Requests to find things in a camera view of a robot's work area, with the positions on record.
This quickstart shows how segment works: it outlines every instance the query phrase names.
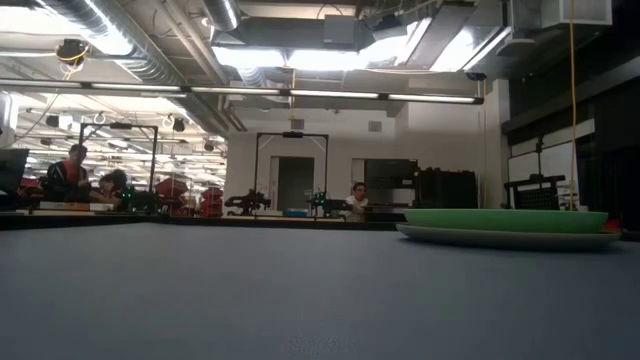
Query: vent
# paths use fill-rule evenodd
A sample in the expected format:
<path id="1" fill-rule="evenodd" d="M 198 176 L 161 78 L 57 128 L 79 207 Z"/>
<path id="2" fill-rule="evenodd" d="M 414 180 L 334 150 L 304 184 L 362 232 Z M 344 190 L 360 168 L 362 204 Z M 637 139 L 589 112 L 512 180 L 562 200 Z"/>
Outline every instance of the vent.
<path id="1" fill-rule="evenodd" d="M 382 132 L 382 121 L 369 121 L 369 132 Z"/>
<path id="2" fill-rule="evenodd" d="M 291 130 L 304 130 L 304 119 L 291 120 Z"/>

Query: green bowl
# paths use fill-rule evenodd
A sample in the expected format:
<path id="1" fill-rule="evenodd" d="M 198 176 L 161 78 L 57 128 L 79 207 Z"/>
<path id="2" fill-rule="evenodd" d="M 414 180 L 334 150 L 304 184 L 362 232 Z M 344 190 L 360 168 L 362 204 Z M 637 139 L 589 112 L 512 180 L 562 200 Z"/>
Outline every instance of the green bowl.
<path id="1" fill-rule="evenodd" d="M 559 210 L 408 209 L 409 225 L 463 230 L 595 234 L 608 215 Z"/>

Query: man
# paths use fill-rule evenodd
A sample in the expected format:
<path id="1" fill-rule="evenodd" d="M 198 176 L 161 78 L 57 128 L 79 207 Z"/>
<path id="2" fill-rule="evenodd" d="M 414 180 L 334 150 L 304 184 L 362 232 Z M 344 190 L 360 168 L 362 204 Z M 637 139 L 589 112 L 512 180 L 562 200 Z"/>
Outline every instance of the man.
<path id="1" fill-rule="evenodd" d="M 87 170 L 82 162 L 87 157 L 87 148 L 73 145 L 69 158 L 59 161 L 47 170 L 46 198 L 49 201 L 88 202 L 90 184 Z"/>
<path id="2" fill-rule="evenodd" d="M 364 222 L 364 208 L 369 203 L 367 185 L 363 182 L 353 184 L 351 196 L 346 201 L 353 206 L 353 209 L 346 213 L 347 222 Z"/>

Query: whiteboard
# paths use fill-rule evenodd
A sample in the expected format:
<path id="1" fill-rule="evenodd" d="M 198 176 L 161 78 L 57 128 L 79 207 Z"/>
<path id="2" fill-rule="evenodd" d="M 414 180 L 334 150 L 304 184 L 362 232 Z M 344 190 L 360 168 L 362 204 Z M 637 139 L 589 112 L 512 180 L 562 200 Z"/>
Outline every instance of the whiteboard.
<path id="1" fill-rule="evenodd" d="M 571 179 L 571 157 L 573 152 L 573 144 L 565 143 L 542 150 L 540 154 L 540 162 L 542 168 L 542 174 L 544 176 L 560 176 L 564 175 L 566 180 L 558 182 L 558 195 L 564 196 L 566 202 L 569 201 L 570 188 L 569 183 Z M 578 188 L 578 169 L 577 162 L 574 162 L 574 176 L 575 176 L 575 189 L 576 194 L 575 202 L 577 206 L 580 206 L 579 188 Z M 512 157 L 509 159 L 509 181 L 528 180 L 531 174 L 538 173 L 538 154 L 529 153 L 521 156 Z M 526 190 L 528 188 L 535 188 L 536 185 L 531 187 L 522 187 L 520 189 Z"/>

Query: door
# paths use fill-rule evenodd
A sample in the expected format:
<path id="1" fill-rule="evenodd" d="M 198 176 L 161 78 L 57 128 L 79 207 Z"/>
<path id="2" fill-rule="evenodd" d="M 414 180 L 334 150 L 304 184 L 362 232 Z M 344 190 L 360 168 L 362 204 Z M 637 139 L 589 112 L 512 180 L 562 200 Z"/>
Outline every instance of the door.
<path id="1" fill-rule="evenodd" d="M 313 193 L 313 158 L 281 157 L 278 166 L 278 210 L 307 209 Z"/>

